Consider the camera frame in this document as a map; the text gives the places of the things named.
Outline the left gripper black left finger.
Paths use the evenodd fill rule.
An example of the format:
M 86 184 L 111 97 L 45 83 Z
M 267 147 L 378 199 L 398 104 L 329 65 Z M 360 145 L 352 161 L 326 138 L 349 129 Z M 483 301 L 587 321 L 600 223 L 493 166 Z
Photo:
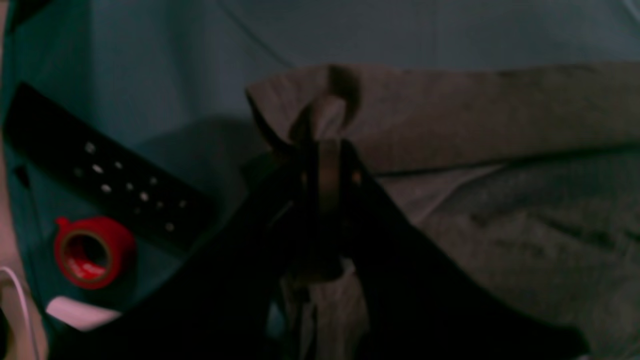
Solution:
M 298 150 L 204 238 L 153 294 L 89 332 L 67 330 L 52 360 L 258 360 L 270 302 L 309 244 L 313 148 Z

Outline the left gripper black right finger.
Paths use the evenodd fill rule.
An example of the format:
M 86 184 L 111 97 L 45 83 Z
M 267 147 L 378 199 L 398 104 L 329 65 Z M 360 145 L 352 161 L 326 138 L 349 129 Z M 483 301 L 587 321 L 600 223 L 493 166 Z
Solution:
M 354 146 L 340 142 L 340 240 L 363 287 L 377 360 L 576 360 L 590 354 L 574 326 L 507 305 L 412 225 Z

